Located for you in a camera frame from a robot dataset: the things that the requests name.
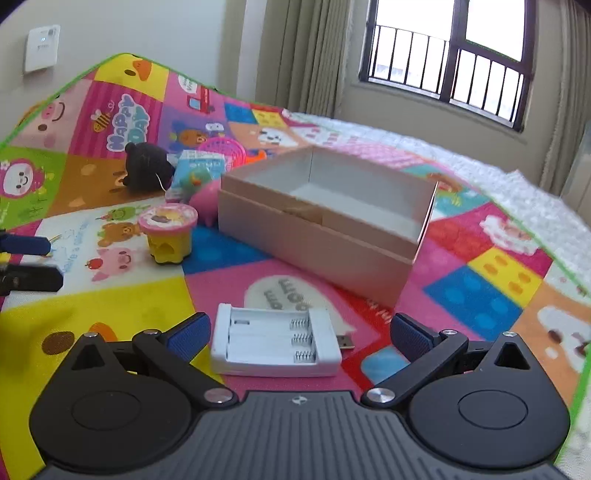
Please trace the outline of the black plush toy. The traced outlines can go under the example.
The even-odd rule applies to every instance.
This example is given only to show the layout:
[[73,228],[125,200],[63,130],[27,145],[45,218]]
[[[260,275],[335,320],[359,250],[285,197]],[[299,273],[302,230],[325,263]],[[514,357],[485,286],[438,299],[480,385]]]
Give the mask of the black plush toy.
[[143,194],[169,188],[175,167],[163,148],[147,142],[129,142],[124,152],[126,176],[122,182],[130,192]]

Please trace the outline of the colourful cartoon play mat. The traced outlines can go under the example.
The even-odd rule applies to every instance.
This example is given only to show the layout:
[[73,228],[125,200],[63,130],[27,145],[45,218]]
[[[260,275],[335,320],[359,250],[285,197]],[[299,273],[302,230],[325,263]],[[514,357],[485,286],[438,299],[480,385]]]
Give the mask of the colourful cartoon play mat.
[[35,105],[1,145],[1,225],[51,242],[42,258],[63,273],[57,293],[15,292],[1,301],[1,474],[27,479],[42,465],[28,431],[37,396],[76,339],[95,332],[125,341],[165,330],[221,303],[249,308],[328,309],[353,338],[332,378],[228,378],[249,389],[361,392],[405,365],[390,344],[392,308],[350,294],[215,228],[199,226],[179,265],[148,255],[138,216],[163,200],[124,187],[124,144],[170,151],[228,137],[267,158],[314,145],[289,112],[244,102],[158,63],[122,53]]

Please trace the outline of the white wall switch panel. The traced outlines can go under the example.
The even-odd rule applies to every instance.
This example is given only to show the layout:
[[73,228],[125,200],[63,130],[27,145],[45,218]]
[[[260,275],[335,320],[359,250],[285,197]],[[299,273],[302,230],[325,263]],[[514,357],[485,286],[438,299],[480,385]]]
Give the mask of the white wall switch panel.
[[31,29],[27,35],[24,73],[52,68],[57,64],[61,28],[48,25]]

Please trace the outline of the pink plastic net scoop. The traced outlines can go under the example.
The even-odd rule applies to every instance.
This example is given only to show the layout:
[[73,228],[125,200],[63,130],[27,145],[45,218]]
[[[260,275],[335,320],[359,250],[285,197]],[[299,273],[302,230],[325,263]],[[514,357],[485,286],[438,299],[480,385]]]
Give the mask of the pink plastic net scoop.
[[242,144],[228,137],[211,137],[201,143],[199,151],[221,154],[224,156],[225,168],[231,170],[246,164],[246,151]]

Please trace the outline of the white quilted bedspread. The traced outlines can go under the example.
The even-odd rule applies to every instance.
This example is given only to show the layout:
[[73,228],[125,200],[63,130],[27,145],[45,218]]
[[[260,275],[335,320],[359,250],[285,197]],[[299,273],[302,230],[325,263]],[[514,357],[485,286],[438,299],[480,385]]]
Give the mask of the white quilted bedspread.
[[434,329],[491,339],[519,333],[570,408],[559,467],[590,475],[590,232],[560,199],[513,171],[425,141],[286,112],[317,146],[440,185],[428,236],[397,310]]

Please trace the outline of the pink cardboard box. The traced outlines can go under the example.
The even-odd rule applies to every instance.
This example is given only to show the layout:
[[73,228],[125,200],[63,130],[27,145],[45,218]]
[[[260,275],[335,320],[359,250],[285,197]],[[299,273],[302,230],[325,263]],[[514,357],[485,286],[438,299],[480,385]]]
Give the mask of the pink cardboard box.
[[320,147],[226,172],[225,235],[393,307],[420,253],[436,182]]

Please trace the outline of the pink yellow pudding cup toy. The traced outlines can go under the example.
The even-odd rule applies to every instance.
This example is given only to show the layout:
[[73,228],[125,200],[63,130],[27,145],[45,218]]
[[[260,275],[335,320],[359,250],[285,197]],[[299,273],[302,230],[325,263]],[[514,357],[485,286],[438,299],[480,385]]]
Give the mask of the pink yellow pudding cup toy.
[[197,221],[197,210],[183,203],[157,205],[138,217],[149,253],[158,264],[179,264],[190,255],[191,231]]

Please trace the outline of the beige curtain left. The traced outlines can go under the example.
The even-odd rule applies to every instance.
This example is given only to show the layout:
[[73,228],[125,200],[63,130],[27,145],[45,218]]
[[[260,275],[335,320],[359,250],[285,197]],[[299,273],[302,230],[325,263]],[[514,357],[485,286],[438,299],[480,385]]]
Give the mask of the beige curtain left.
[[354,1],[228,1],[218,85],[243,100],[335,117]]

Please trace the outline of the blue white tissue pack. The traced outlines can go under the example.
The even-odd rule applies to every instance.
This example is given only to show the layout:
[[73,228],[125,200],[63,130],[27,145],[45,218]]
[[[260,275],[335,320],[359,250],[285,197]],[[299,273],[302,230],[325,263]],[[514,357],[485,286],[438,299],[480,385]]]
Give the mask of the blue white tissue pack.
[[199,150],[183,150],[168,154],[168,162],[174,167],[165,200],[172,203],[188,203],[190,198],[225,172],[224,155]]

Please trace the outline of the dark framed window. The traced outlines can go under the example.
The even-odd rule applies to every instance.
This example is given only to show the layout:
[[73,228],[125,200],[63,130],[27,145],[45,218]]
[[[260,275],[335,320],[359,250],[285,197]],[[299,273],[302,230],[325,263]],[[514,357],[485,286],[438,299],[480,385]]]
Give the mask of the dark framed window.
[[534,1],[372,1],[359,79],[523,130],[535,70]]

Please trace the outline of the beige curtain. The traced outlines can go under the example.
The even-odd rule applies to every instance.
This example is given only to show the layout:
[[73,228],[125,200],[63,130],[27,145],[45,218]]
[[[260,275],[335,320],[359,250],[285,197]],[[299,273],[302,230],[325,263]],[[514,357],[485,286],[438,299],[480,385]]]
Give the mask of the beige curtain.
[[228,1],[218,85],[243,100],[335,117],[354,1]]
[[562,63],[557,117],[539,186],[560,195],[590,120],[590,13],[577,1],[560,1]]

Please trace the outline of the white battery charger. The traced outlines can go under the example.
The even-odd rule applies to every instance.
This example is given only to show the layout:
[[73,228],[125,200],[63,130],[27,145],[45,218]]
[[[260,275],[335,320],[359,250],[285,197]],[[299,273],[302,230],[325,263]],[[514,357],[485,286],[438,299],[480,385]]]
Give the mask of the white battery charger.
[[212,369],[221,375],[332,377],[342,350],[329,311],[218,306],[211,338]]

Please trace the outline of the beige curtain right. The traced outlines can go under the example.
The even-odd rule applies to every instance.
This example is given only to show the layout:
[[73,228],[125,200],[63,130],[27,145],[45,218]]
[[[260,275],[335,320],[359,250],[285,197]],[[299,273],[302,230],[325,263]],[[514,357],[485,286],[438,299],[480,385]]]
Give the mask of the beige curtain right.
[[557,117],[539,186],[560,195],[590,120],[590,13],[577,1],[560,1],[562,63]]

